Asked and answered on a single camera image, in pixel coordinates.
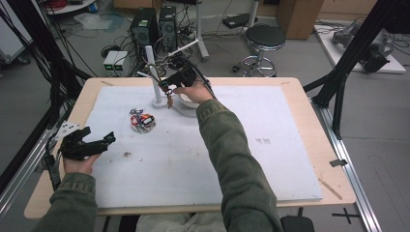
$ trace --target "metal stool legs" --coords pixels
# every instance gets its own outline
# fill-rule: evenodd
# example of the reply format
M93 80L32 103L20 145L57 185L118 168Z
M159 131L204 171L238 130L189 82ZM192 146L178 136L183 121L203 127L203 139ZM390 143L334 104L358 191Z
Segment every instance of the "metal stool legs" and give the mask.
M263 57L264 50L259 49L257 55L248 56L239 64L244 76L277 76L277 69L274 63L268 58Z

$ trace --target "desk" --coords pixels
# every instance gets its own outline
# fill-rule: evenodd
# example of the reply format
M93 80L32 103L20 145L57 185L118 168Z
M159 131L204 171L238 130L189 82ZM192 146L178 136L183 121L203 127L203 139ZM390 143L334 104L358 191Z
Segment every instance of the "desk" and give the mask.
M323 193L323 199L319 201L279 202L279 207L312 206L331 204L352 204L356 200L355 193L351 188L340 166L331 167L329 161L335 160L336 154L318 121L301 83L296 78L210 78L214 86L280 86L286 97L295 124L304 141L307 154L313 166L315 175ZM93 109L99 91L103 86L151 86L152 81L148 78L92 78L87 80L78 101L69 118L72 123L85 125L87 118ZM48 199L52 194L52 187L48 174L44 172L36 186L30 201L25 209L27 218L40 218L49 208ZM220 205L209 206L178 206L178 207L155 207L155 208L125 208L99 210L99 215L130 215L130 214L154 214L154 213L178 213L178 212L209 212L218 211Z

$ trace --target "white object on floor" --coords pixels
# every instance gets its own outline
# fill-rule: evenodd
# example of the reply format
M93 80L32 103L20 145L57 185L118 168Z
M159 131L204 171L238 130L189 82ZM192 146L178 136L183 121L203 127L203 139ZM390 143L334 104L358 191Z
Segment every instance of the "white object on floor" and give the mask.
M213 90L241 120L252 155L278 201L323 198L280 87L214 86ZM86 123L92 133L84 140L99 140L111 131L117 140L93 166L99 207L220 204L220 184L197 119L155 108L154 96L152 86L100 90ZM132 108L152 114L156 127L144 134L134 132Z
M330 26L322 26L322 25L315 25L314 28L316 30L324 29L324 30L330 30L332 27ZM324 34L324 33L319 33L317 34L320 42L322 42L323 47L326 50L326 53L328 54L329 58L332 61L332 64L335 66L337 62L340 60L341 55L343 52L346 50L342 44L334 44L332 43L332 37L335 32L331 32L329 34ZM393 57L392 55L388 55L386 57L390 61L390 63L387 63L384 65L377 73L405 73L406 70L398 63L398 61ZM359 71L359 72L365 72L365 69L362 67L361 64L356 64L355 68L353 68L353 71Z
M112 24L112 20L103 20L98 14L78 14L74 19L82 24L84 30L108 29Z

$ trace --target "black cable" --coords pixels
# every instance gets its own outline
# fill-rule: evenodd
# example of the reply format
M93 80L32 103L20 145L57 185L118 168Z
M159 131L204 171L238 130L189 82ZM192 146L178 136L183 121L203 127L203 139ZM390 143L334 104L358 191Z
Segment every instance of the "black cable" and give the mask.
M108 224L109 224L109 221L111 220L111 217L110 216L107 216L106 218L105 218L105 222L103 223L103 228L102 228L102 232L106 232L107 230L108 230Z
M33 149L33 147L36 145L37 141L43 134L44 130L47 128L47 125L49 124L50 110L51 108L48 109L48 111L45 113L45 115L40 120L40 122L36 125L36 127L33 129L33 131L28 136L28 138L24 141L24 144L15 154L13 159L10 161L10 163L1 173L0 175L0 195L4 192L4 190L10 183L10 181L15 176L15 173L18 171L20 166L27 159L28 154L31 152L31 150Z
M44 15L49 15L49 12L45 9L45 8L41 8L40 5L38 5L40 9L42 9L42 12ZM57 35L59 36L63 47L66 49L67 54L69 55L69 58L71 60L71 63L73 65L73 67L76 69L75 66L75 62L73 61L73 57L71 55L71 49L74 51L74 53L78 56L78 58L84 63L84 65L88 68L88 70L94 75L97 76L93 70L88 66L88 64L84 61L84 59L78 54L78 52L75 50L75 48L73 47L73 45L67 40L67 38L64 36L64 34L62 33L62 29L60 26L60 23L58 20L56 20L55 22L51 20L51 25L54 27L54 29L57 32Z
M320 26L326 26L327 28L314 29L311 34L330 34L331 32L341 31L346 27L345 25L342 25L340 23L324 22L320 19L316 19L315 24Z
M118 45L118 46L120 46L120 47L121 47L121 45L120 45L120 44L117 44L117 40L118 40L118 39L120 39L120 38L124 38L124 40L126 40L127 38L131 38L131 35L130 35L130 30L128 30L128 31L129 31L129 35L128 35L128 36L126 36L126 37L125 37L125 36L119 36L119 37L115 38L115 39L114 39L114 44L116 44L116 45Z
M226 15L226 11L229 9L229 7L230 7L230 5L232 4L232 0L230 0L230 2L229 2L229 4L228 4L228 6L225 8L225 11L223 12L223 14L222 15ZM218 33L218 31L220 30L220 26L222 25L222 19L220 20L220 24L218 25L218 28L217 28L217 32L214 34L214 35L212 35L211 36L211 38L208 38L208 39L203 39L204 41L205 40L211 40L217 33Z
M26 47L30 53L33 56L33 59L36 61L40 71L42 72L42 74L44 75L45 79L48 82L51 82L50 80L50 76L48 74L48 72L46 71L45 68L43 68L43 66L47 67L47 63L45 61L45 59L43 58L43 56L35 49L34 46L30 45L29 42L24 38L24 36L15 28L15 25L13 24L8 12L6 11L6 9L4 9L5 12L0 11L0 15L1 17L4 19L4 21L6 22L6 24L10 27L10 29L15 33L15 35L17 36L17 38L20 40L20 42L24 45L24 47Z
M406 55L410 55L409 52L406 52L406 51L404 51L404 50L401 49L401 48L410 47L410 40L398 39L398 38L395 36L395 34L391 34L391 33L388 33L388 37L393 41L393 43L394 43L394 44L393 44L393 47L394 47L397 51L402 52L403 54L406 54ZM408 36L405 35L405 34L401 34L401 37L403 38L403 37L408 37Z
M106 58L110 51L120 51L121 48L118 45L107 45L102 48L101 56L102 58Z
M56 134L57 134L57 132L54 133L53 135L51 135L48 138L47 142L45 143L45 150L46 151L49 151L49 147L48 147L49 143L55 137ZM44 161L45 168L47 169L48 174L50 176L50 181L51 181L52 188L53 188L54 191L56 191L57 188L61 184L59 164L58 164L58 162L55 161L54 156L51 155L49 152L44 153L43 161Z
M192 6L192 5L184 4L184 9L181 10L181 11L179 11L179 12L176 14L176 15L178 15L179 13L185 11L183 18L180 20L180 22L179 22L178 25L177 25L177 28L181 28L181 25L182 25L182 23L184 22L185 17L188 16L188 8L189 8L190 6Z
M81 30L78 30L78 31L75 31L75 32L70 33L70 35L71 35L71 36L75 36L75 37L80 37L80 38L85 38L85 39L87 39L87 38L96 38L96 37L98 37L99 34L100 34L100 31L99 31L99 30L87 30L87 31L97 32L97 35L95 35L95 36L80 36L80 35L77 35L76 33L77 33L77 32L80 32L80 31L85 31L85 30L81 29Z

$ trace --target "olive green jacket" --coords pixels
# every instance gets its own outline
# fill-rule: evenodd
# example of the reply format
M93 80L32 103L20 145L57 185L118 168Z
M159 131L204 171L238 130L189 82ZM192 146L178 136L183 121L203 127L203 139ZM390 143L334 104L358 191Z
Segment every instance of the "olive green jacket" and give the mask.
M196 110L199 130L220 180L221 212L227 231L282 231L277 199L259 163L250 154L236 115L209 100ZM33 231L94 231L95 179L73 173L50 198L51 208Z

